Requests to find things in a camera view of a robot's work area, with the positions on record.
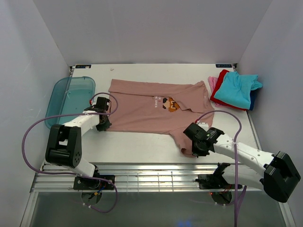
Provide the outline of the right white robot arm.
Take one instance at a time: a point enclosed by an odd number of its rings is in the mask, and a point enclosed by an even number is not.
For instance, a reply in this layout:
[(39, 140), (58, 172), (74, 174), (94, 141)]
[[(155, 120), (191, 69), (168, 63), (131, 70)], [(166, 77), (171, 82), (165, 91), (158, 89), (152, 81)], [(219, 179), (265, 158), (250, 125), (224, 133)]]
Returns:
[(203, 129), (196, 123), (183, 132), (192, 142), (196, 157), (210, 152), (230, 157), (239, 166), (219, 163), (212, 174), (200, 175), (196, 181), (201, 189), (241, 188), (248, 186), (263, 190), (272, 199), (285, 203), (301, 180), (290, 156), (282, 151), (265, 152), (233, 139), (222, 130)]

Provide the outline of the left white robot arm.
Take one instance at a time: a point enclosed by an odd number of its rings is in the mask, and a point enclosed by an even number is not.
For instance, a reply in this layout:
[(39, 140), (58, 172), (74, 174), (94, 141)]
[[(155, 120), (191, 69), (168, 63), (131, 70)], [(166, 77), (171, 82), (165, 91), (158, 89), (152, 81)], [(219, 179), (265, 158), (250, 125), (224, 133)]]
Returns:
[(100, 177), (97, 167), (82, 157), (82, 136), (93, 128), (97, 131), (106, 131), (110, 128), (111, 123), (106, 115), (109, 104), (108, 98), (98, 97), (94, 105), (83, 111), (84, 115), (63, 125), (55, 124), (50, 129), (46, 161), (85, 176), (84, 183), (90, 189), (100, 185)]

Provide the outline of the dusty pink t shirt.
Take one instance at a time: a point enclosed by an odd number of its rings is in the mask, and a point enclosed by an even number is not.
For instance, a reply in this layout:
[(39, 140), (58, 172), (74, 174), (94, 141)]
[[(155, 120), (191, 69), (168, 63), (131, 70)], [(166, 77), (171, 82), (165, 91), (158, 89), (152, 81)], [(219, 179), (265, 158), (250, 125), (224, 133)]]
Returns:
[(203, 81), (163, 84), (113, 79), (109, 88), (110, 131), (170, 135), (181, 153), (191, 157), (192, 142), (183, 131), (199, 116), (211, 126), (213, 107)]

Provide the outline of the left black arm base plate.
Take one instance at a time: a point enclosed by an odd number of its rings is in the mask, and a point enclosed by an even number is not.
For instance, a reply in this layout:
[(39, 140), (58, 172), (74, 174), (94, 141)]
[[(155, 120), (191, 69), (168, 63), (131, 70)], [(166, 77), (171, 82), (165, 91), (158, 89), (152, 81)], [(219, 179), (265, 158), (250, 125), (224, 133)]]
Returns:
[(73, 189), (74, 190), (113, 190), (114, 187), (111, 183), (115, 183), (115, 176), (114, 175), (97, 175), (99, 178), (103, 178), (106, 181), (101, 180), (93, 180), (83, 177), (75, 177)]

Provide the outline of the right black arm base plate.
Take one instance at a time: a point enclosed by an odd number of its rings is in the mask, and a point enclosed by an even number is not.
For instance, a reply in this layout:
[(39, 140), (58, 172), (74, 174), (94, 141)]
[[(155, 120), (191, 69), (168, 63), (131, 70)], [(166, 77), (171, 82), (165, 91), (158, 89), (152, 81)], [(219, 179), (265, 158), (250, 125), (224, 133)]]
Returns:
[(195, 182), (199, 184), (200, 189), (235, 189), (235, 184), (227, 183), (222, 175), (198, 175)]

